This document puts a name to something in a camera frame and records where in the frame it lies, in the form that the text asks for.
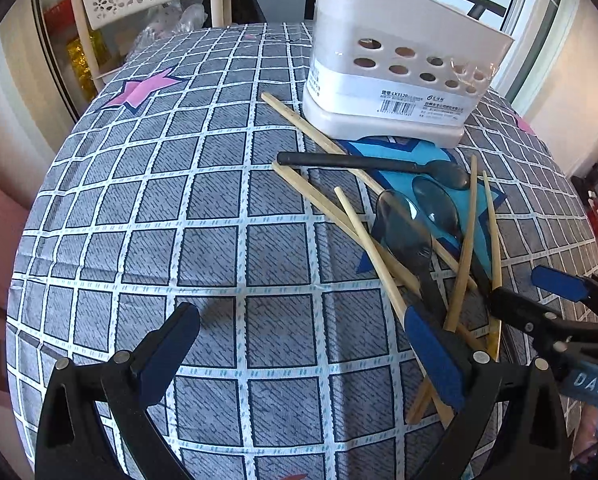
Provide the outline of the wooden chopstick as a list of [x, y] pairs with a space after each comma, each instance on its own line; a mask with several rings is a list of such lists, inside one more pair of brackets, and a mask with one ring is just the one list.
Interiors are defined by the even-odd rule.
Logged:
[[445, 330], [440, 330], [439, 327], [430, 326], [425, 320], [425, 314], [429, 314], [429, 311], [423, 303], [423, 292], [439, 292], [438, 285], [429, 273], [430, 260], [427, 260], [420, 268], [416, 268], [418, 273], [413, 274], [409, 268], [403, 266], [395, 258], [388, 248], [365, 231], [361, 221], [352, 222], [340, 207], [308, 180], [297, 174], [295, 170], [278, 165], [277, 162], [272, 162], [272, 168], [295, 191], [316, 206], [322, 214], [325, 214], [328, 220], [334, 222], [357, 245], [360, 245], [372, 262], [378, 260], [379, 270], [377, 273], [381, 284], [387, 290], [392, 310], [395, 311], [414, 349], [422, 349], [424, 344], [432, 344], [435, 332], [441, 335], [449, 334]]
[[[444, 328], [462, 336], [472, 350], [481, 350], [482, 344], [471, 335], [467, 328], [459, 324], [460, 312], [462, 312], [466, 289], [470, 280], [472, 254], [474, 253], [474, 228], [476, 227], [477, 212], [477, 158], [474, 155], [470, 158], [469, 184], [466, 229], [463, 232], [462, 245], [460, 245], [458, 271], [456, 272], [450, 307], [448, 307], [448, 313], [444, 318]], [[435, 404], [443, 426], [448, 427], [453, 418], [453, 412], [448, 405], [441, 402], [437, 390], [433, 388], [433, 383], [430, 382], [429, 376], [425, 376], [419, 386], [415, 401], [407, 412], [406, 422], [409, 424], [419, 422], [423, 418], [425, 411], [427, 411], [430, 402]]]
[[[351, 226], [355, 233], [357, 233], [357, 237], [361, 240], [362, 247], [364, 248], [367, 255], [369, 255], [369, 259], [371, 259], [371, 263], [380, 279], [381, 284], [383, 284], [384, 289], [388, 294], [390, 304], [392, 310], [395, 311], [395, 314], [399, 318], [402, 327], [405, 327], [405, 315], [407, 312], [407, 306], [401, 292], [399, 292], [399, 288], [395, 280], [392, 278], [392, 275], [387, 267], [387, 264], [384, 262], [383, 257], [381, 257], [380, 252], [378, 250], [377, 244], [375, 240], [369, 235], [369, 232], [364, 228], [361, 220], [357, 217], [352, 205], [350, 204], [348, 197], [346, 196], [345, 192], [342, 191], [340, 186], [336, 186], [334, 191], [337, 195], [339, 203], [343, 210], [345, 211], [348, 219], [351, 222]], [[424, 394], [428, 393], [431, 400], [433, 400], [433, 404], [435, 404], [435, 408], [437, 413], [440, 417], [442, 425], [444, 428], [448, 428], [450, 426], [452, 419], [454, 417], [452, 409], [447, 405], [444, 404], [436, 393], [435, 388], [431, 385], [431, 382], [428, 378], [427, 372], [423, 363], [418, 358], [416, 352], [414, 352], [415, 360], [419, 369], [421, 370], [421, 375], [423, 375], [423, 381], [421, 382], [421, 388], [423, 388], [423, 393], [418, 393], [416, 399], [413, 401], [411, 405], [411, 410], [409, 414], [406, 416], [406, 422], [409, 425], [415, 425], [415, 419], [417, 417], [421, 417], [425, 414], [426, 408], [424, 406]]]
[[[276, 110], [278, 114], [287, 119], [293, 126], [313, 140], [315, 144], [327, 151], [328, 154], [343, 154], [343, 149], [339, 148], [334, 141], [328, 136], [325, 136], [321, 130], [316, 129], [313, 125], [309, 124], [290, 107], [276, 99], [275, 96], [272, 96], [269, 92], [262, 92], [261, 98], [264, 102], [269, 104], [273, 110]], [[359, 240], [351, 226], [350, 220], [339, 206], [335, 205], [307, 179], [302, 177], [301, 174], [297, 174], [297, 172], [290, 167], [281, 166], [276, 160], [273, 160], [272, 168], [275, 174], [280, 176], [296, 192], [301, 194], [302, 197], [306, 198], [311, 205], [319, 208], [320, 211], [322, 211], [322, 214], [325, 214], [331, 222], [334, 222], [336, 226], [339, 226], [343, 232], [357, 243], [357, 245], [362, 245], [361, 240]], [[386, 191], [385, 188], [374, 180], [367, 172], [360, 169], [348, 169], [348, 171], [351, 172], [354, 177], [361, 179], [361, 181], [377, 195]], [[415, 292], [415, 295], [421, 296], [421, 293], [419, 292], [419, 281], [415, 278], [415, 275], [410, 270], [407, 270], [403, 264], [399, 263], [387, 249], [382, 248], [377, 242], [375, 243], [377, 244], [381, 257], [383, 257], [384, 262], [387, 264], [391, 275], [398, 280], [400, 285], [404, 285], [406, 288], [410, 289], [411, 292]], [[433, 251], [456, 274], [458, 271], [458, 261], [436, 240], [433, 240]], [[468, 287], [474, 292], [477, 292], [477, 285], [473, 278], [470, 278]]]
[[[485, 170], [482, 171], [482, 180], [489, 217], [492, 289], [497, 289], [503, 285], [502, 257], [500, 256], [500, 239], [498, 238], [498, 226], [490, 179]], [[489, 334], [486, 336], [486, 348], [495, 361], [500, 357], [500, 333], [502, 333], [502, 321], [493, 314], [489, 314]]]

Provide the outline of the dark metal spoon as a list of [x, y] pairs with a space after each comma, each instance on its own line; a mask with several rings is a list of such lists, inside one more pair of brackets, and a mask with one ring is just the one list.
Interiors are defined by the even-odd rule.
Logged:
[[[424, 214], [441, 231], [456, 239], [459, 247], [463, 247], [464, 232], [460, 226], [457, 208], [450, 195], [441, 185], [425, 177], [417, 176], [412, 181], [412, 188], [419, 206]], [[470, 272], [476, 282], [478, 292], [488, 296], [492, 282], [483, 269], [476, 252], [472, 252]]]
[[442, 324], [447, 308], [430, 274], [433, 255], [431, 234], [417, 216], [416, 207], [405, 195], [393, 190], [381, 192], [376, 200], [372, 236], [418, 278], [421, 301]]

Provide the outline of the black handled spoon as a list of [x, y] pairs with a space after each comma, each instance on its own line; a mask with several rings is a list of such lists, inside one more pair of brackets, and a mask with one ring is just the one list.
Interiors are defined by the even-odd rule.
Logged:
[[402, 172], [402, 174], [427, 174], [440, 184], [453, 190], [465, 191], [470, 187], [468, 171], [448, 160], [430, 160], [424, 165], [406, 160], [365, 157], [343, 154], [279, 152], [276, 161], [282, 166], [314, 166], [319, 168], [345, 168]]

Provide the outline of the white plastic utensil holder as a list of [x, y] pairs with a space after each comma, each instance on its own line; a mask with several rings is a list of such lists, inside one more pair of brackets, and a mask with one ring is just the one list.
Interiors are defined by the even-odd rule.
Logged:
[[455, 148], [513, 42], [436, 0], [315, 0], [302, 110], [332, 139]]

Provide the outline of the grey checked tablecloth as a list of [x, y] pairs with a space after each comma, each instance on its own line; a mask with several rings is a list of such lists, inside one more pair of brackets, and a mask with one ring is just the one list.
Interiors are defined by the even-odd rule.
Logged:
[[272, 166], [316, 143], [265, 102], [301, 104], [308, 24], [205, 29], [139, 50], [58, 151], [8, 294], [8, 385], [38, 479], [167, 477], [70, 418], [60, 375], [128, 367], [180, 304], [200, 329], [151, 422], [196, 479], [410, 479], [442, 437], [415, 424], [421, 369], [362, 247]]

